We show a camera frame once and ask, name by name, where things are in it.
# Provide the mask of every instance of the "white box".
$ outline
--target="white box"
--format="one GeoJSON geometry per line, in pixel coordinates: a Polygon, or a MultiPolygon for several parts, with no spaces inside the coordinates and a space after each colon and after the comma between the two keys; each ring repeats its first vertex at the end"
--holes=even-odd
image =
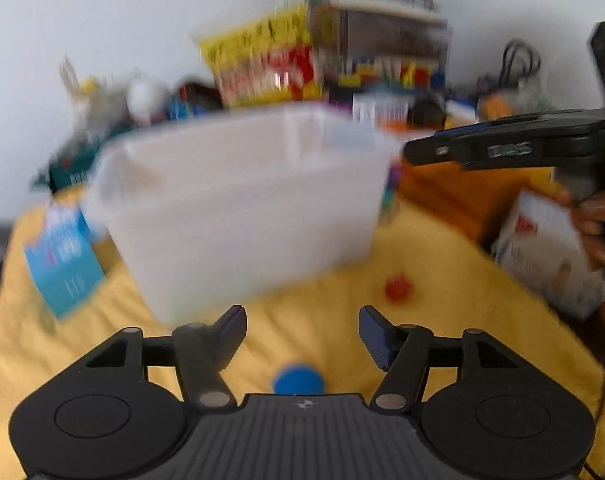
{"type": "Polygon", "coordinates": [[[387,143],[319,104],[172,123],[105,146],[83,212],[177,324],[367,256],[387,143]]]}
{"type": "Polygon", "coordinates": [[[493,245],[495,262],[558,311],[586,319],[605,300],[602,272],[591,272],[569,210],[520,193],[493,245]]]}

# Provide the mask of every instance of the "white plastic bin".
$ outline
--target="white plastic bin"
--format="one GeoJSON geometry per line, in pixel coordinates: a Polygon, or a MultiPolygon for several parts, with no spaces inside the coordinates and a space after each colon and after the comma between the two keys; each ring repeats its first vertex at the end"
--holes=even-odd
{"type": "Polygon", "coordinates": [[[158,320],[367,256],[393,150],[319,104],[239,111],[117,139],[83,209],[158,320]]]}

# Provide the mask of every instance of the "white wall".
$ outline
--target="white wall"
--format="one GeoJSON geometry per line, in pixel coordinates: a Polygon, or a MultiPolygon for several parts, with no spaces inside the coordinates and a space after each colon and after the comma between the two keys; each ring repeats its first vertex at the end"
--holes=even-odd
{"type": "MultiPolygon", "coordinates": [[[[173,85],[207,73],[192,31],[275,1],[0,0],[0,219],[43,199],[28,182],[68,135],[64,54],[80,77],[140,68],[173,85]]],[[[556,104],[601,105],[586,40],[605,0],[437,1],[455,27],[450,79],[498,70],[506,41],[520,36],[540,50],[556,104]]]]}

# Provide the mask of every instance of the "yellow and red package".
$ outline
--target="yellow and red package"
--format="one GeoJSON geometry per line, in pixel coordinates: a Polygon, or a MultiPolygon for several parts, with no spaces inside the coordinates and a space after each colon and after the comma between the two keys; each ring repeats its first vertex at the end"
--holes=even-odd
{"type": "Polygon", "coordinates": [[[279,10],[200,43],[227,107],[319,100],[306,7],[279,10]]]}

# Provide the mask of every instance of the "yellow tablecloth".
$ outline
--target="yellow tablecloth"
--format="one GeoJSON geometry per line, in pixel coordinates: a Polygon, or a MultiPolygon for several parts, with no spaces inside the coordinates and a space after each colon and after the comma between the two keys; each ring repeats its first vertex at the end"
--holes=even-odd
{"type": "MultiPolygon", "coordinates": [[[[124,326],[140,326],[147,336],[169,333],[154,321],[109,244],[97,250],[105,282],[68,319],[56,321],[33,286],[23,255],[23,245],[41,230],[43,214],[44,208],[36,208],[17,222],[0,288],[0,480],[23,476],[7,424],[25,396],[124,326]]],[[[482,328],[592,412],[597,408],[604,371],[577,337],[460,232],[415,206],[402,206],[391,224],[378,229],[367,261],[244,304],[247,338],[224,372],[238,399],[246,392],[269,392],[274,374],[294,362],[316,367],[329,392],[370,397],[382,372],[359,340],[357,313],[363,304],[374,304],[392,322],[424,325],[436,335],[482,328]],[[406,304],[390,304],[385,282],[399,272],[413,281],[415,291],[406,304]]],[[[218,312],[212,310],[212,317],[218,312]]],[[[152,368],[150,378],[179,394],[172,370],[152,368]]],[[[433,371],[427,395],[454,379],[450,370],[433,371]]],[[[605,408],[588,461],[605,476],[605,408]]]]}

